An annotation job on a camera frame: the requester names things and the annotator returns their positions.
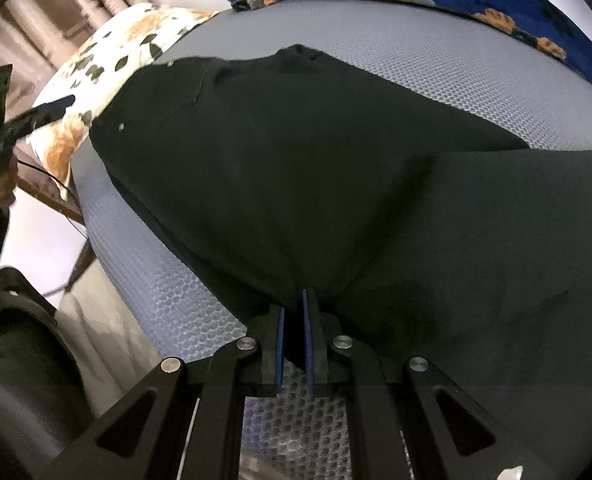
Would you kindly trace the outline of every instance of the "metal screw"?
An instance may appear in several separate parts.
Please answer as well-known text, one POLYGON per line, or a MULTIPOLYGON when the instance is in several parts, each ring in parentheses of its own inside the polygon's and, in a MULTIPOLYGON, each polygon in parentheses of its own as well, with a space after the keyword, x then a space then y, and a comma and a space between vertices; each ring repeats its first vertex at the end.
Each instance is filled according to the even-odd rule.
POLYGON ((522 465, 513 469, 503 469, 496 480, 521 480, 522 465))
POLYGON ((348 335, 337 335, 334 338, 333 343, 336 348, 340 348, 341 350, 351 348, 352 345, 354 344, 354 342, 352 341, 352 338, 349 337, 348 335))
POLYGON ((163 362, 161 362, 160 367, 162 370, 168 374, 173 374, 180 370, 180 361, 175 357, 168 357, 163 362))
POLYGON ((256 340, 253 337, 241 337, 236 341, 239 350, 251 350, 256 346, 256 340))
POLYGON ((422 357, 412 357, 409 360, 409 367, 415 372, 426 372, 429 369, 429 363, 422 357))

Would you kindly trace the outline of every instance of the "hand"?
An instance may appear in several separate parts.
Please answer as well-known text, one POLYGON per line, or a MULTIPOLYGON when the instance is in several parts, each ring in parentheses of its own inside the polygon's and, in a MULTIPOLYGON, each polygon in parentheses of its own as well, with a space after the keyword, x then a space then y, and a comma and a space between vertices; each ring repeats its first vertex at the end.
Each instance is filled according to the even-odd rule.
POLYGON ((9 161, 9 170, 0 174, 0 208, 8 209, 15 201, 14 189, 16 188, 16 175, 18 174, 18 160, 12 155, 9 161))

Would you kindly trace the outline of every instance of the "gray mesh mat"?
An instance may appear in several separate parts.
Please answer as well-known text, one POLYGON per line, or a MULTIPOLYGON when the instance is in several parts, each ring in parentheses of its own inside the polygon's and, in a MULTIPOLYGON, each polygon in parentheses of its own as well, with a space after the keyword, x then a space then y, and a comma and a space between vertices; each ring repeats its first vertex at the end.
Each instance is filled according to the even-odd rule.
MULTIPOLYGON (((158 62, 250 59, 294 43, 475 113, 533 147, 592 148, 589 83, 492 28, 418 7, 292 0, 254 12, 228 11, 193 30, 158 62)), ((244 333, 129 209, 89 140, 74 156, 73 173, 94 250, 161 354, 196 360, 244 333)), ((243 463, 242 478, 351 478, 342 400, 307 396, 303 374, 291 366, 284 385, 277 399, 248 401, 242 443, 246 459, 261 460, 276 474, 261 477, 243 463)))

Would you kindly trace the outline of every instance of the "floral pillow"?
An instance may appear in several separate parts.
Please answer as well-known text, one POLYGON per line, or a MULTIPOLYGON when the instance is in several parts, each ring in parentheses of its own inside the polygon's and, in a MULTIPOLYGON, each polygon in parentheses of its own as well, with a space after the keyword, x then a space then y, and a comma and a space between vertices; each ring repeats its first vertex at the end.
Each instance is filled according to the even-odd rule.
MULTIPOLYGON (((27 138, 45 169, 68 186, 74 151, 121 86, 139 68, 158 59, 196 25, 217 13, 137 4, 100 27, 60 67, 34 102, 37 106, 69 94, 76 96, 60 122, 39 128, 27 138)), ((60 191, 65 199, 67 191, 60 191)))

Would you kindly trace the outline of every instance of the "black cable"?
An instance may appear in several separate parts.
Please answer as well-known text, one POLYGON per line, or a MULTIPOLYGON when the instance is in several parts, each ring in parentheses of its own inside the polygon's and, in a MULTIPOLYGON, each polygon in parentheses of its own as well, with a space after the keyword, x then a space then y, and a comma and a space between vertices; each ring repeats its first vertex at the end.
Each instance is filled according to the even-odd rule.
POLYGON ((48 290, 47 292, 41 294, 42 297, 44 298, 48 298, 50 296, 53 296, 54 294, 58 294, 59 292, 64 291, 67 288, 67 283, 61 285, 61 286, 57 286, 56 288, 52 288, 52 290, 48 290))
POLYGON ((74 224, 73 220, 72 220, 70 217, 68 217, 68 216, 65 216, 65 218, 67 219, 67 222, 69 222, 69 223, 70 223, 70 225, 71 225, 71 226, 72 226, 74 229, 76 229, 76 231, 78 232, 78 234, 79 234, 79 235, 81 235, 81 236, 82 236, 82 237, 83 237, 85 240, 87 240, 87 239, 88 239, 88 238, 87 238, 87 235, 86 235, 86 234, 85 234, 83 231, 81 231, 81 230, 80 230, 78 227, 76 227, 76 224, 74 224))
POLYGON ((74 199, 74 202, 76 202, 78 209, 80 209, 80 202, 78 201, 78 196, 69 187, 65 186, 57 177, 53 176, 49 171, 45 171, 43 168, 40 168, 39 166, 35 166, 34 164, 29 164, 28 162, 25 162, 24 160, 19 160, 18 163, 22 164, 23 166, 27 166, 28 168, 32 168, 33 170, 39 171, 40 173, 47 175, 49 178, 54 179, 56 182, 58 182, 58 184, 60 184, 64 189, 67 190, 67 192, 74 199))

